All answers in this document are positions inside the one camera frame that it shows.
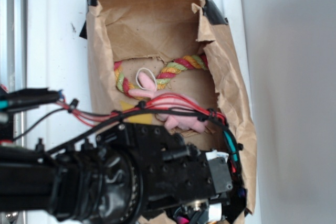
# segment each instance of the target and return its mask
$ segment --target metal frame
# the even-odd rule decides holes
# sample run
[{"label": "metal frame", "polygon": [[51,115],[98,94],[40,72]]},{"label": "metal frame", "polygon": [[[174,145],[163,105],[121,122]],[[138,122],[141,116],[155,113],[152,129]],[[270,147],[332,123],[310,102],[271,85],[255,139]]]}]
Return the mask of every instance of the metal frame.
[{"label": "metal frame", "polygon": [[[27,56],[27,0],[0,0],[0,83],[9,92],[26,86]],[[25,128],[25,115],[14,118],[14,134],[21,134]],[[22,138],[17,141],[25,146]],[[5,216],[0,223],[7,224]],[[17,224],[26,224],[26,213],[20,214]]]}]

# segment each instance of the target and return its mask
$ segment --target pink plush toy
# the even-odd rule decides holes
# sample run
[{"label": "pink plush toy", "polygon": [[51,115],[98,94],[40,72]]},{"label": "pink plush toy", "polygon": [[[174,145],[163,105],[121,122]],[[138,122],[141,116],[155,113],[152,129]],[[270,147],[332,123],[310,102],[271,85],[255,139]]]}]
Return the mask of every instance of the pink plush toy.
[{"label": "pink plush toy", "polygon": [[[139,69],[137,73],[137,77],[136,77],[137,83],[141,89],[130,89],[129,94],[131,96],[147,97],[147,98],[153,99],[162,94],[171,93],[168,90],[157,90],[156,82],[154,82],[147,74],[145,74],[144,72],[141,72],[142,69]],[[197,104],[197,102],[191,99],[190,97],[187,97],[186,95],[183,95],[183,97]],[[161,103],[171,103],[171,104],[178,103],[180,107],[187,108],[186,102],[177,100],[175,98],[164,98],[160,100],[160,102],[157,102],[157,105]],[[207,125],[207,121],[200,122],[195,116],[177,116],[177,115],[158,114],[158,119],[160,121],[165,121],[164,126],[167,130],[171,130],[172,128],[179,127],[183,130],[193,129],[199,133],[202,133],[205,131],[205,126]]]}]

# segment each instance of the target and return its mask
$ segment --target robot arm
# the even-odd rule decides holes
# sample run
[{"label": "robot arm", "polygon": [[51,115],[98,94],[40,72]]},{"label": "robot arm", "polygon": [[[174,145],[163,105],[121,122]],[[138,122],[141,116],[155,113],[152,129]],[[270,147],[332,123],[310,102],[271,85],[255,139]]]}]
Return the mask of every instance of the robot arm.
[{"label": "robot arm", "polygon": [[94,147],[85,137],[98,126],[47,152],[41,140],[34,151],[0,147],[0,211],[42,209],[87,224],[134,224],[162,211],[205,224],[214,206],[221,210],[216,221],[232,223],[244,211],[237,152],[226,162],[163,126],[124,122],[98,134]]}]

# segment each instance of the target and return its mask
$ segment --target rope toy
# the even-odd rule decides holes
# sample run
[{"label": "rope toy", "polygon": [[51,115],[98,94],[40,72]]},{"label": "rope toy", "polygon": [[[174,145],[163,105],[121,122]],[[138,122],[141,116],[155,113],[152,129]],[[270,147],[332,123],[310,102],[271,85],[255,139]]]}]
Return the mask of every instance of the rope toy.
[{"label": "rope toy", "polygon": [[[130,89],[139,88],[138,86],[132,84],[122,72],[122,61],[117,61],[114,63],[114,74],[117,79],[117,89],[131,98],[136,98],[141,100],[139,97],[133,97],[129,94]],[[158,90],[164,89],[167,84],[174,78],[177,74],[188,69],[203,69],[208,70],[208,61],[206,55],[186,55],[182,58],[175,59],[167,64],[159,75],[156,77],[156,83]]]}]

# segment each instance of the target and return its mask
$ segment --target gray wall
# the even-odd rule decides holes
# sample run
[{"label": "gray wall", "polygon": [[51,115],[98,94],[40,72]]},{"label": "gray wall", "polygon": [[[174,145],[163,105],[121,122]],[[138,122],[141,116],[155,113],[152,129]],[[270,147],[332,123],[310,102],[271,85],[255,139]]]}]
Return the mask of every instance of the gray wall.
[{"label": "gray wall", "polygon": [[336,223],[336,0],[243,0],[264,224]]}]

